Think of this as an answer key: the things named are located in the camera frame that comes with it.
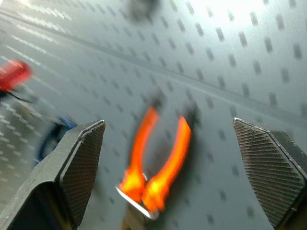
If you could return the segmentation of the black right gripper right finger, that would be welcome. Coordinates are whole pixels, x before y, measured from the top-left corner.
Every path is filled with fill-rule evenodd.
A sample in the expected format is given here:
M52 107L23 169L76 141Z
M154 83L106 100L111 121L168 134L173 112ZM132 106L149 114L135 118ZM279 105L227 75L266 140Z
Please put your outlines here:
M235 117L245 172L274 230L307 230L307 154L284 131Z

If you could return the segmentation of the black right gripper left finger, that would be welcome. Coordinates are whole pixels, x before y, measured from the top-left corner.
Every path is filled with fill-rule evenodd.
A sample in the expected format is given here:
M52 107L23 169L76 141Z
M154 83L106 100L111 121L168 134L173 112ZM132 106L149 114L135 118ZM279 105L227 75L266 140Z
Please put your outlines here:
M105 121L67 131L0 214L0 230L77 230L95 183Z

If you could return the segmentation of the orange handled pliers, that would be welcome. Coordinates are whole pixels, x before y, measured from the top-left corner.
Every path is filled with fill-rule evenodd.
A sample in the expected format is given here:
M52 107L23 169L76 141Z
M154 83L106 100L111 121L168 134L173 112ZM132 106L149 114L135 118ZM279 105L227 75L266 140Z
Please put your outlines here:
M175 140L165 162L145 164L146 147L161 117L161 106L153 104L145 110L133 138L123 179L116 186L127 202L120 230L148 230L148 224L165 211L172 185L188 157L195 115L194 110L187 108L178 116Z

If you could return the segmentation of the white metal pegboard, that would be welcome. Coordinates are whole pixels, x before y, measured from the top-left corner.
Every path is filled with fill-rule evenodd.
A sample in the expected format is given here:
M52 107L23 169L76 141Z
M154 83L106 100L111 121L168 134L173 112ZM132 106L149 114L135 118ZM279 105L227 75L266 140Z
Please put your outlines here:
M307 152L307 0L0 0L0 64L27 62L43 115L106 122L78 230L119 230L115 187L142 112L165 105L144 163L163 163L196 103L192 159L150 230L273 230L246 177L235 117Z

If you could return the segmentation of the blue handled tool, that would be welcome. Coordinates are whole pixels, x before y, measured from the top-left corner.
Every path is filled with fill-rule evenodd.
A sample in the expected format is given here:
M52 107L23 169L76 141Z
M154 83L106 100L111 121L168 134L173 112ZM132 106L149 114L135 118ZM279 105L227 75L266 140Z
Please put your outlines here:
M78 126L78 124L69 116L59 116L57 119L50 118L49 121L52 123L52 126L40 144L34 158L35 166L57 147L66 132Z

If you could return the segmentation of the red handled tool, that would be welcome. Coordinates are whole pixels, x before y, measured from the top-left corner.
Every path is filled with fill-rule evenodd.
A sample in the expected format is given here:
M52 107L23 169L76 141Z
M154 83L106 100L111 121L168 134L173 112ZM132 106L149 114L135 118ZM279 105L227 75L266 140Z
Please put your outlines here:
M31 78L32 68L21 60L12 59L0 67L0 90L15 90L20 84Z

